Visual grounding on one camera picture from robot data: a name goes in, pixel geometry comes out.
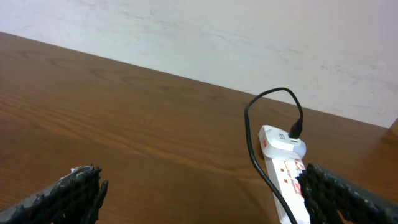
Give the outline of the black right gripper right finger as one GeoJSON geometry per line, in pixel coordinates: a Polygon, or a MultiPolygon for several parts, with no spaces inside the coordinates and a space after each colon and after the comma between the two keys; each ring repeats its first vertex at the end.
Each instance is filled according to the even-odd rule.
{"type": "Polygon", "coordinates": [[[316,164],[297,177],[311,223],[397,224],[392,203],[316,164]]]}

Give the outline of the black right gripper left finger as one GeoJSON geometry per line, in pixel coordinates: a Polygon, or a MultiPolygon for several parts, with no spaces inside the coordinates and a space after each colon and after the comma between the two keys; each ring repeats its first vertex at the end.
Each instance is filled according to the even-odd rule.
{"type": "Polygon", "coordinates": [[[101,167],[78,166],[51,186],[1,210],[1,223],[94,224],[108,190],[101,167]]]}

